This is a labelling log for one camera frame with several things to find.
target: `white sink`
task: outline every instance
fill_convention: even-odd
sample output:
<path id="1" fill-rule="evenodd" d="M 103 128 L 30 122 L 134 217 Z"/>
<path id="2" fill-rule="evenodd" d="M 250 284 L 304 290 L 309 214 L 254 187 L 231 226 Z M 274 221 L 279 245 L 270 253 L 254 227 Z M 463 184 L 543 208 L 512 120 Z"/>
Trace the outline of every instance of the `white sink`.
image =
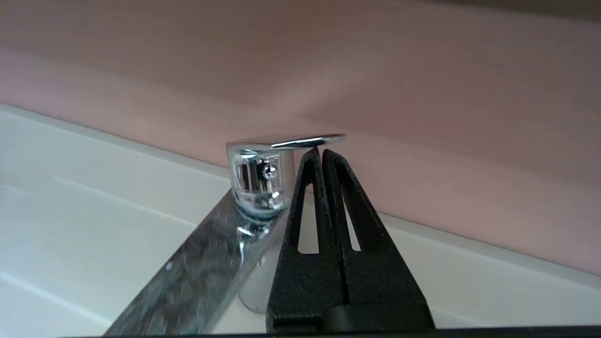
<path id="1" fill-rule="evenodd" d="M 0 105 L 0 337 L 101 335 L 228 188 L 226 169 Z M 382 220 L 438 327 L 601 324 L 600 277 Z M 215 328 L 261 331 L 238 300 Z"/>

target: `chrome surface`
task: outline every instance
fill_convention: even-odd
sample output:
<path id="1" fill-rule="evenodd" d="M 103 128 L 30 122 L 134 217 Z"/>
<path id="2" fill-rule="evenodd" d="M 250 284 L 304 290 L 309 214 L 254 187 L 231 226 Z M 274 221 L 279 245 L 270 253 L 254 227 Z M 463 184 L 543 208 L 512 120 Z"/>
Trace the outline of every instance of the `chrome surface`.
<path id="1" fill-rule="evenodd" d="M 231 190 L 106 335 L 208 333 L 237 293 L 249 309 L 263 312 L 296 180 L 292 150 L 343 138 L 331 134 L 228 143 Z"/>

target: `single-lever faucet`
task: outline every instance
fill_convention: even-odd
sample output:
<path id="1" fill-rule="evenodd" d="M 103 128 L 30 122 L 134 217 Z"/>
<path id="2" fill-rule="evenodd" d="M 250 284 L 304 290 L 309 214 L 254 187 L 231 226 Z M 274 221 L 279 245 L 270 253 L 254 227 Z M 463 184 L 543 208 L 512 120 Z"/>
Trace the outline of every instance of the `single-lever faucet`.
<path id="1" fill-rule="evenodd" d="M 294 191 L 292 150 L 344 134 L 227 144 L 231 189 L 109 327 L 106 336 L 208 333 L 247 279 L 245 305 L 264 310 Z"/>

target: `pink wall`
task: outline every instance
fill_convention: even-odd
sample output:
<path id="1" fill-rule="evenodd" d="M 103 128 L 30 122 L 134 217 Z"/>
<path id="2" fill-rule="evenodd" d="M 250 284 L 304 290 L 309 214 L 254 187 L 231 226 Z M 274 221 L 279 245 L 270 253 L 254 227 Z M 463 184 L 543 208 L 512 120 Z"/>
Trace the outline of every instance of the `pink wall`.
<path id="1" fill-rule="evenodd" d="M 0 101 L 203 161 L 335 146 L 378 210 L 601 274 L 601 25 L 419 1 L 4 1 Z"/>

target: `faucet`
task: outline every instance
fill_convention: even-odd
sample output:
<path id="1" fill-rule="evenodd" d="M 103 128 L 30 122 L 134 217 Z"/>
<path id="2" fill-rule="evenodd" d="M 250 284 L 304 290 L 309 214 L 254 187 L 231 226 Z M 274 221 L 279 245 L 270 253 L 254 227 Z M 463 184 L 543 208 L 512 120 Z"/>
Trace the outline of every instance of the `faucet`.
<path id="1" fill-rule="evenodd" d="M 227 143 L 231 189 L 105 335 L 208 333 L 237 294 L 245 306 L 264 313 L 275 272 L 275 263 L 266 261 L 277 262 L 296 180 L 293 151 L 344 137 Z"/>

